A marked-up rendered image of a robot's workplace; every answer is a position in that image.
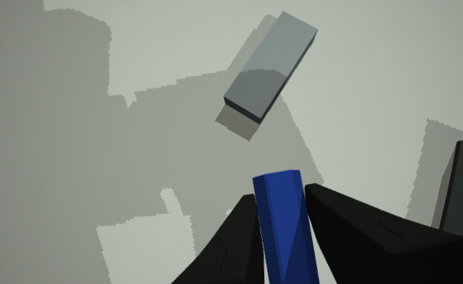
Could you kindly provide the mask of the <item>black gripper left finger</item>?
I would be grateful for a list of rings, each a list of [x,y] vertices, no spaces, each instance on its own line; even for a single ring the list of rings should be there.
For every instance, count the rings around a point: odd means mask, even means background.
[[[171,284],[265,284],[255,194],[245,195],[203,251]]]

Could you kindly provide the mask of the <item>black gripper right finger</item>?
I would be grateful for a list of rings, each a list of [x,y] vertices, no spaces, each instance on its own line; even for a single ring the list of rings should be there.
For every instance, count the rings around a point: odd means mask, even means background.
[[[463,235],[404,219],[316,183],[304,186],[337,284],[463,284]]]

